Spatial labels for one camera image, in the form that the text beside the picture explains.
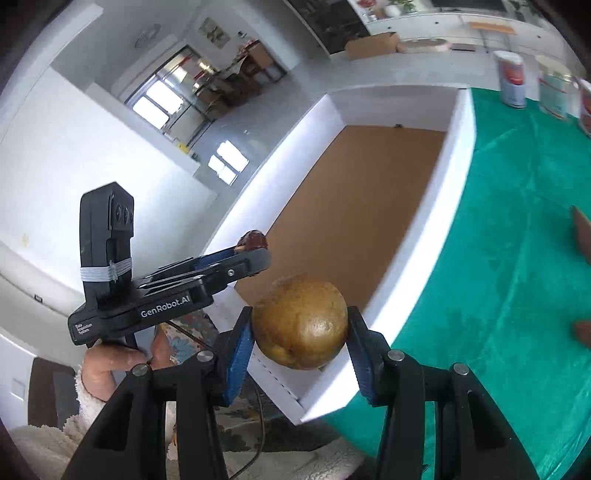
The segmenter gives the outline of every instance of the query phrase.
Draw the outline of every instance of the tiled floor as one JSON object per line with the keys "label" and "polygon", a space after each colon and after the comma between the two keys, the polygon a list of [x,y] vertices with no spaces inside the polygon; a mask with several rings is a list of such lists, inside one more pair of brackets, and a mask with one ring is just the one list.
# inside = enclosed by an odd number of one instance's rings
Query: tiled floor
{"label": "tiled floor", "polygon": [[[218,192],[212,208],[187,248],[197,254],[214,233],[224,215],[286,133],[325,93],[376,85],[468,85],[498,90],[496,63],[482,47],[472,52],[393,54],[357,61],[317,57],[302,62],[263,94],[214,122],[195,145],[202,166],[195,177]],[[538,98],[535,58],[523,55],[527,96]],[[572,96],[572,111],[577,99]],[[217,146],[230,140],[249,160],[233,185],[228,187],[207,167]]]}

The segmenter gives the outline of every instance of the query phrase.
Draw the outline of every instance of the white box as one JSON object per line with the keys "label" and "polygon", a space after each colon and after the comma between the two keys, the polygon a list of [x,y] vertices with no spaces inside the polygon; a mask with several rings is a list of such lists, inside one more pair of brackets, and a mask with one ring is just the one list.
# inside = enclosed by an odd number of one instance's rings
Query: white box
{"label": "white box", "polygon": [[[244,232],[267,233],[310,169],[346,125],[402,124],[446,132],[437,164],[404,240],[363,311],[372,330],[392,343],[416,304],[452,225],[476,139],[472,93],[457,86],[362,87],[324,95],[277,145],[251,178],[206,253],[235,244]],[[231,329],[244,300],[232,287],[206,311]],[[346,347],[320,370],[282,367],[256,347],[248,367],[255,381],[294,423],[344,407],[358,390]]]}

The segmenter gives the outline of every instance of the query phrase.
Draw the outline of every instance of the human hand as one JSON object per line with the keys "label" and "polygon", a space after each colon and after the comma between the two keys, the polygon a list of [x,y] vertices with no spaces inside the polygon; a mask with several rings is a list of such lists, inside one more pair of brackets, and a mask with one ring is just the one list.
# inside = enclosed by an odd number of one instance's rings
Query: human hand
{"label": "human hand", "polygon": [[[166,334],[157,327],[158,333],[151,345],[153,370],[173,366],[170,360],[172,350]],[[139,350],[122,345],[95,345],[86,351],[82,363],[82,383],[93,397],[109,400],[117,388],[113,371],[131,370],[137,364],[145,363],[146,356]]]}

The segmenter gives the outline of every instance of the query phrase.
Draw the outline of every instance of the black cable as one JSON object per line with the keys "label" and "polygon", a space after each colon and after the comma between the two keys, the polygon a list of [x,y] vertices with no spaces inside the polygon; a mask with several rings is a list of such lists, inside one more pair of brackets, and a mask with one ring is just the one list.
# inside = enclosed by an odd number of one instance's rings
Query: black cable
{"label": "black cable", "polygon": [[[192,333],[186,331],[183,327],[177,325],[172,320],[165,320],[164,323],[167,323],[172,328],[175,328],[179,332],[185,334],[193,342],[198,343],[199,345],[201,345],[204,348],[207,348],[208,350],[212,350],[212,348],[207,343],[205,343],[203,340],[197,338]],[[250,468],[252,466],[252,464],[254,462],[256,462],[257,459],[261,456],[262,449],[263,449],[263,447],[265,445],[265,437],[266,437],[266,432],[265,432],[265,417],[264,417],[263,412],[262,412],[261,393],[259,392],[259,388],[258,388],[258,385],[256,384],[255,380],[250,376],[249,373],[247,373],[246,375],[248,376],[248,379],[251,381],[252,386],[255,389],[256,403],[258,404],[259,420],[260,420],[260,424],[261,424],[261,442],[260,442],[260,444],[258,446],[258,449],[256,450],[256,453],[254,454],[254,457],[252,457],[245,466],[243,466],[242,468],[240,468],[240,470],[238,470],[235,474],[233,474],[228,480],[234,480],[238,475],[244,473],[248,468]]]}

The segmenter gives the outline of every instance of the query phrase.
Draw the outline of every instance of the framed picture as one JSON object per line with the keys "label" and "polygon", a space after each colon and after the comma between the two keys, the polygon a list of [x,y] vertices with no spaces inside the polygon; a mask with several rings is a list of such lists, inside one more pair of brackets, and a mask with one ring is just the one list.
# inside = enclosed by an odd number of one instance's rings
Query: framed picture
{"label": "framed picture", "polygon": [[230,37],[226,35],[226,32],[224,32],[219,25],[209,17],[203,21],[201,27],[199,27],[199,31],[217,48],[223,48],[223,46],[230,41]]}

